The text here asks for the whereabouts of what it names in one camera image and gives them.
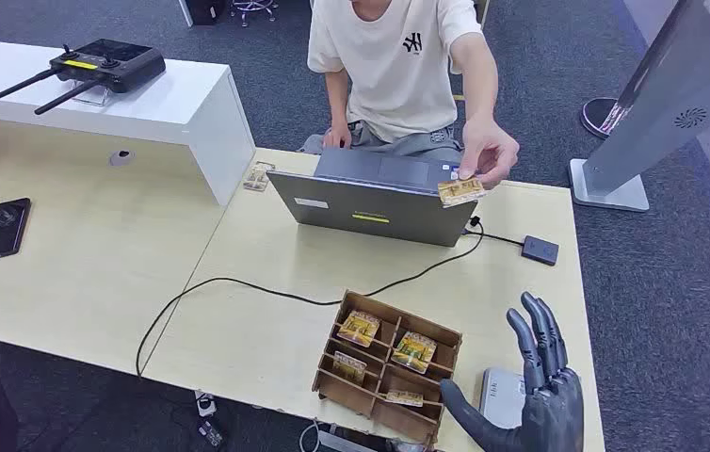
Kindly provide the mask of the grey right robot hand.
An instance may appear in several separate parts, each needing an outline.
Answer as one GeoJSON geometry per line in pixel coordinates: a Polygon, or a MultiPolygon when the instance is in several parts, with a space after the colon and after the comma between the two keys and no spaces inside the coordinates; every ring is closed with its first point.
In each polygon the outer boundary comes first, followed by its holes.
{"type": "Polygon", "coordinates": [[[531,321],[513,308],[506,319],[523,359],[521,425],[500,428],[485,418],[452,379],[439,383],[442,401],[457,423],[484,451],[582,451],[584,397],[578,374],[568,366],[565,341],[551,308],[528,292],[521,303],[531,321]]]}

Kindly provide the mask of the person's right hand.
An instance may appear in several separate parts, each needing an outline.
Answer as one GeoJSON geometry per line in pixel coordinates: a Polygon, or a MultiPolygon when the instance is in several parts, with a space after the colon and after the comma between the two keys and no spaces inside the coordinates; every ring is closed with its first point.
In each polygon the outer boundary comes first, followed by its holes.
{"type": "Polygon", "coordinates": [[[351,131],[346,122],[333,123],[322,138],[326,148],[348,149],[351,146],[351,131]]]}

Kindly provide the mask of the person's left hand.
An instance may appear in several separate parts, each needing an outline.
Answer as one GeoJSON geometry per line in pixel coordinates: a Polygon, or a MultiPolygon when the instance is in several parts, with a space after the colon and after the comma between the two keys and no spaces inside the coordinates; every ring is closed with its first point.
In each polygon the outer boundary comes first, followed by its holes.
{"type": "Polygon", "coordinates": [[[474,116],[463,129],[464,152],[459,178],[476,179],[486,189],[493,189],[509,176],[518,161],[518,142],[493,118],[474,116]]]}

